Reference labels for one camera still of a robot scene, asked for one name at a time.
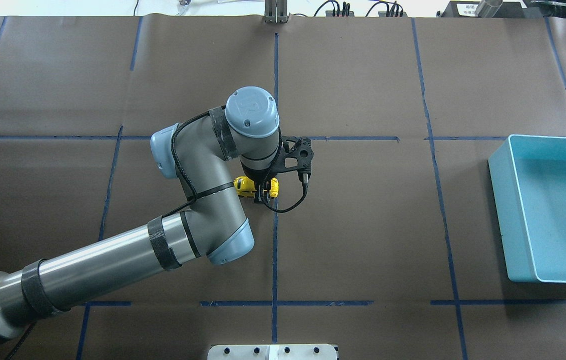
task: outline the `light blue bin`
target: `light blue bin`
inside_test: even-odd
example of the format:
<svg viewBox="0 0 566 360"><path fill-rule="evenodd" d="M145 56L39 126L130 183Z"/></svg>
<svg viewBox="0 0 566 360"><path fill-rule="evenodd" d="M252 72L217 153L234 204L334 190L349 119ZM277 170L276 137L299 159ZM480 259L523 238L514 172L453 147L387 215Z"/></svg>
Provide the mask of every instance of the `light blue bin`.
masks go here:
<svg viewBox="0 0 566 360"><path fill-rule="evenodd" d="M489 173L507 276L566 283L566 137L510 135Z"/></svg>

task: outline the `metal bracket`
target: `metal bracket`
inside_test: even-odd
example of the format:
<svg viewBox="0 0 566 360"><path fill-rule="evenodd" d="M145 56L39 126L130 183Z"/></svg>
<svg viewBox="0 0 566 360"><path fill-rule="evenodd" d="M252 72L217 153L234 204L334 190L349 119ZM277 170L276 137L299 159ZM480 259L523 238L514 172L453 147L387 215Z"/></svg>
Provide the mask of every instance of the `metal bracket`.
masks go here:
<svg viewBox="0 0 566 360"><path fill-rule="evenodd" d="M332 344L228 344L209 349L207 360L338 360Z"/></svg>
<svg viewBox="0 0 566 360"><path fill-rule="evenodd" d="M265 0L265 22L287 23L287 0Z"/></svg>
<svg viewBox="0 0 566 360"><path fill-rule="evenodd" d="M272 173L288 173L289 171L303 171L309 169L312 171L312 141L306 137L283 136L283 152L272 166ZM296 165L286 166L285 160L289 158L296 159Z"/></svg>

